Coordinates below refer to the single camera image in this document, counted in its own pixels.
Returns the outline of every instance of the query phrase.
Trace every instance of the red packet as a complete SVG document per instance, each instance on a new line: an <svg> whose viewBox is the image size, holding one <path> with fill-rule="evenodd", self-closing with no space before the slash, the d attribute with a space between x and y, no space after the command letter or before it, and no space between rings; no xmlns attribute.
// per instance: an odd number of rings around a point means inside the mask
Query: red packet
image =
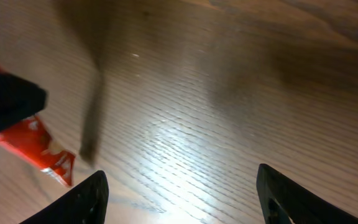
<svg viewBox="0 0 358 224"><path fill-rule="evenodd" d="M0 145L60 183L72 186L75 155L52 139L38 116L23 119L0 132Z"/></svg>

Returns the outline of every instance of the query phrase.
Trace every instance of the wooden surface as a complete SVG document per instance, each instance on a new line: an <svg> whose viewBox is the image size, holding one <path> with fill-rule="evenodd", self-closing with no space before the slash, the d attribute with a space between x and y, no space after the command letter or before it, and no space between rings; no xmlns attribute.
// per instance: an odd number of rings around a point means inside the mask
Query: wooden surface
<svg viewBox="0 0 358 224"><path fill-rule="evenodd" d="M94 134L106 223L263 223L262 162L358 217L358 0L0 0L0 63ZM67 190L0 148L0 223Z"/></svg>

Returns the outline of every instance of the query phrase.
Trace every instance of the red candy wrapper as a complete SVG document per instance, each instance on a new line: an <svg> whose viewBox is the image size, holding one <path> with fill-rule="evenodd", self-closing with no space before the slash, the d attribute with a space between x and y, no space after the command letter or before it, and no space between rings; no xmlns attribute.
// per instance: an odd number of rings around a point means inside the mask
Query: red candy wrapper
<svg viewBox="0 0 358 224"><path fill-rule="evenodd" d="M54 141L38 116L31 116L0 132L0 145L60 183L71 187L75 155Z"/></svg>

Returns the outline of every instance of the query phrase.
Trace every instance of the wooden table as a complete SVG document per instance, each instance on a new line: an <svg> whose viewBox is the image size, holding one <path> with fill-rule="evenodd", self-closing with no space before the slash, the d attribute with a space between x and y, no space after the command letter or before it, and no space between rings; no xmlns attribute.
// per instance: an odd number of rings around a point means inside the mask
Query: wooden table
<svg viewBox="0 0 358 224"><path fill-rule="evenodd" d="M98 137L106 223L263 223L260 163L358 217L358 0L0 0L0 64ZM0 223L66 191L0 148Z"/></svg>

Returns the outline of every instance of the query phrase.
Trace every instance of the black object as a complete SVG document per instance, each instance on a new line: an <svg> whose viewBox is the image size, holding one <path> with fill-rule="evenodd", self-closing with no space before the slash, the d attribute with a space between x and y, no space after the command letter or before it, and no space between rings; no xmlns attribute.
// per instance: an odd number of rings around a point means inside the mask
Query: black object
<svg viewBox="0 0 358 224"><path fill-rule="evenodd" d="M267 164L259 165L257 191L266 224L358 224L358 218L312 194Z"/></svg>
<svg viewBox="0 0 358 224"><path fill-rule="evenodd" d="M46 97L36 84L0 73L0 131L42 110Z"/></svg>
<svg viewBox="0 0 358 224"><path fill-rule="evenodd" d="M99 170L22 224L103 224L108 198L106 174Z"/></svg>

